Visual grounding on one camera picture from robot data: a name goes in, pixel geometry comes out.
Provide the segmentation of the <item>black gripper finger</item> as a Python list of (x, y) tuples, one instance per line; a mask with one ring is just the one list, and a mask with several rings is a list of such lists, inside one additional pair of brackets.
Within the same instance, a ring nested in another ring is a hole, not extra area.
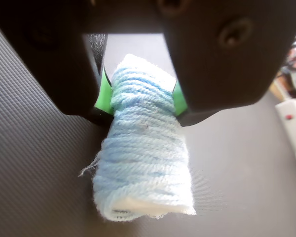
[(179, 122), (257, 102), (296, 35), (296, 9), (160, 10), (181, 86)]
[(111, 125), (107, 35), (82, 33), (70, 9), (0, 9), (0, 29), (62, 113)]

